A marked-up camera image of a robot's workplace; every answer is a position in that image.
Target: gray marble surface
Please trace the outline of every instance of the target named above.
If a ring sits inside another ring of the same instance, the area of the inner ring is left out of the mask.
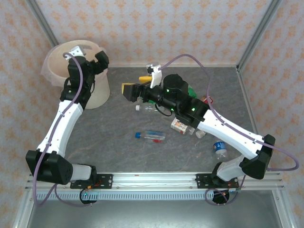
[[[227,119],[252,131],[245,101],[234,68],[208,68],[212,76],[210,96],[215,109]],[[179,74],[202,97],[207,77],[198,67],[169,67],[163,77]],[[110,68],[111,90],[101,107],[85,110],[78,119],[66,147],[65,158],[71,163],[95,165],[98,172],[115,171],[212,171],[218,162],[213,144],[216,138],[207,134],[198,139],[195,134],[181,135],[170,128],[174,117],[159,113],[135,111],[138,103],[128,102],[121,93],[121,83],[138,83],[146,75],[145,68]],[[166,133],[164,143],[136,139],[135,133],[145,130]],[[227,145],[229,158],[240,155]]]

